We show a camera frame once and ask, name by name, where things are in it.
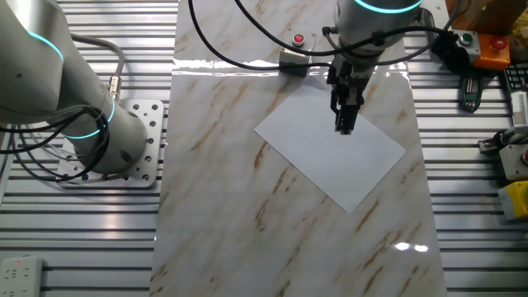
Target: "metal rail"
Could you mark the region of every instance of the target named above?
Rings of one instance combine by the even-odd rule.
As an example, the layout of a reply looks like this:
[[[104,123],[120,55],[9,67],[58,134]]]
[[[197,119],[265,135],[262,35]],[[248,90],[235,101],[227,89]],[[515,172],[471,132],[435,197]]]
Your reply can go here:
[[[124,100],[153,98],[168,107],[176,0],[59,4],[73,33],[105,38],[124,49]],[[407,35],[404,42],[412,52],[426,38]],[[78,47],[107,81],[117,57],[90,45]],[[480,155],[476,145],[510,124],[498,80],[487,81],[480,109],[467,115],[456,108],[458,77],[438,71],[426,55],[408,67],[450,297],[528,294],[528,224],[502,224],[497,159]],[[43,152],[36,157],[49,167],[58,164]],[[161,180],[163,154],[158,168]],[[151,191],[66,192],[30,178],[14,163],[0,206],[0,259],[44,258],[45,297],[147,297],[159,190],[158,181]]]

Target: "green button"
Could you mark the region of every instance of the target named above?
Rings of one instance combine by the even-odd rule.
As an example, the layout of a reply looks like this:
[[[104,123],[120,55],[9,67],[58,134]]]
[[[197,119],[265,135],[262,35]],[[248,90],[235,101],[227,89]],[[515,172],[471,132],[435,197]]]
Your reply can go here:
[[[464,34],[462,35],[462,39],[466,42],[473,42],[473,36],[469,35],[469,34]]]

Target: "metal mounting plate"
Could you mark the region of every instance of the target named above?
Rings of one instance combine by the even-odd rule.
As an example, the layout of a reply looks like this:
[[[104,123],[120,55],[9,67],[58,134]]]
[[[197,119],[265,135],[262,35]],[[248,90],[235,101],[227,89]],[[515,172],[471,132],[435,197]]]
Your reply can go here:
[[[121,106],[135,113],[145,124],[147,129],[147,147],[141,158],[128,171],[121,174],[104,177],[102,174],[90,172],[87,180],[78,178],[68,182],[58,182],[65,189],[148,189],[156,182],[158,173],[158,155],[162,133],[164,105],[158,100],[122,100]],[[64,149],[72,152],[73,145],[65,139]],[[77,161],[60,160],[58,174],[73,176],[82,171],[84,166]]]

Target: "blue light ring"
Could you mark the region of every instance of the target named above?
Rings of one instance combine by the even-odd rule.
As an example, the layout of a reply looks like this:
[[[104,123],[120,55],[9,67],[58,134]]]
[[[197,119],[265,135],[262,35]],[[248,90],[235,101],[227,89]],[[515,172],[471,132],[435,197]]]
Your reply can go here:
[[[110,121],[112,120],[112,118],[114,117],[114,111],[116,111],[116,102],[114,100],[112,100],[112,112],[110,113],[110,117],[108,118],[108,124],[110,124]],[[84,136],[67,136],[67,135],[64,135],[64,137],[66,138],[69,138],[69,139],[86,139],[86,138],[89,138],[89,137],[92,137],[93,135],[97,135],[99,132],[101,132],[100,130],[97,130],[93,133],[90,133],[88,135],[84,135]]]
[[[63,60],[63,63],[64,63],[64,57],[63,57],[63,54],[60,52],[60,50],[53,44],[51,43],[51,41],[47,40],[46,38],[36,34],[36,33],[33,33],[31,31],[27,31],[27,33],[29,33],[29,35],[31,35],[31,37],[35,38],[36,40],[40,40],[42,42],[44,42],[45,44],[49,45],[49,47],[51,47],[52,49],[54,49],[57,54],[59,54],[60,58]]]
[[[375,7],[375,6],[372,6],[370,4],[367,4],[367,3],[363,2],[362,0],[355,0],[355,1],[356,1],[357,4],[363,6],[364,8],[366,8],[368,10],[371,10],[373,12],[394,14],[394,13],[408,12],[408,11],[420,6],[420,4],[422,4],[423,0],[418,1],[418,3],[413,4],[410,7],[399,8],[399,9],[380,8],[380,7]]]

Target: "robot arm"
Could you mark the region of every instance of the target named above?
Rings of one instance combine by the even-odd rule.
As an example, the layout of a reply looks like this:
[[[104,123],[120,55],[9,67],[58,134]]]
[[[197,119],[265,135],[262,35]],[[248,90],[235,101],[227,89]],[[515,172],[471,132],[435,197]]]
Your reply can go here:
[[[84,60],[55,0],[0,0],[0,124],[50,124],[71,116],[75,106],[93,106],[108,119],[110,144],[93,169],[101,174],[130,168],[146,148],[141,119],[114,101]],[[88,165],[100,146],[95,119],[81,115],[64,137]]]
[[[378,34],[411,25],[421,0],[338,0],[334,21],[339,34],[337,47],[345,47]],[[336,113],[336,131],[350,134],[363,105],[363,91],[385,49],[403,38],[395,35],[364,45],[332,62],[327,83],[332,85],[331,108]]]

